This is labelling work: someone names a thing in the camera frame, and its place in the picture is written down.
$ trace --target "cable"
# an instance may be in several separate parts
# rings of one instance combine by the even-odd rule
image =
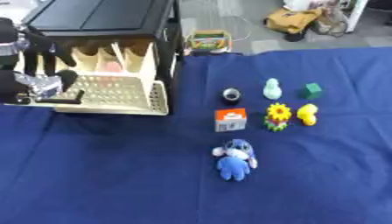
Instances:
[[[219,11],[219,8],[218,8],[218,6],[216,5],[216,4],[214,4],[214,3],[212,3],[212,2],[210,2],[210,1],[208,1],[208,0],[198,0],[201,4],[210,4],[210,5],[212,5],[217,11]],[[249,31],[248,31],[248,34],[245,36],[245,37],[243,37],[243,38],[237,38],[237,39],[234,39],[234,40],[232,40],[233,42],[237,42],[237,41],[243,41],[243,40],[246,40],[246,39],[248,39],[248,38],[250,38],[250,36],[252,35],[252,29],[251,29],[251,27],[250,26],[252,26],[252,23],[250,23],[245,17],[242,17],[242,16],[237,16],[237,15],[232,15],[232,17],[235,17],[235,18],[240,18],[240,19],[242,19],[242,21],[244,21],[246,24],[248,24],[248,26],[249,26]]]
[[[241,17],[241,16],[235,16],[235,17],[243,19],[243,21],[245,21],[245,23],[248,23],[248,25],[252,25],[245,17]],[[245,38],[234,39],[233,42],[246,40],[246,39],[250,38],[251,35],[252,35],[252,29],[249,28],[248,35],[245,36]]]

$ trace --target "beige dish rack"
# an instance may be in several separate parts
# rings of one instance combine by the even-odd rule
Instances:
[[[50,107],[65,113],[168,115],[165,84],[156,80],[158,60],[155,57],[155,44],[150,41],[141,41],[139,44],[137,54],[131,48],[122,49],[122,63],[104,48],[97,48],[97,54],[93,56],[82,53],[77,47],[71,48],[78,65],[67,67],[58,60],[56,70],[71,69],[79,77],[70,89],[53,99],[74,99],[82,90],[85,94],[81,104],[32,102],[28,106]],[[122,65],[120,70],[112,71],[108,68],[111,62]],[[38,74],[42,74],[42,57],[39,57],[38,64]],[[23,67],[24,58],[20,57],[16,70],[22,72]]]

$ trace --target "cardboard box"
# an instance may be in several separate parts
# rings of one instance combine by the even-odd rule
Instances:
[[[215,131],[244,130],[247,125],[245,108],[222,109],[215,111]]]

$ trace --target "green cube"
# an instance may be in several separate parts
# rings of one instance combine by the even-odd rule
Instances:
[[[323,90],[317,83],[306,84],[303,90],[302,96],[308,100],[319,98],[323,93]]]

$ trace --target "sunflower toy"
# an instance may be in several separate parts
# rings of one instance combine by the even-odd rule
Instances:
[[[287,122],[291,118],[291,109],[284,104],[275,103],[267,108],[267,115],[264,117],[264,125],[269,130],[281,131],[287,128]]]

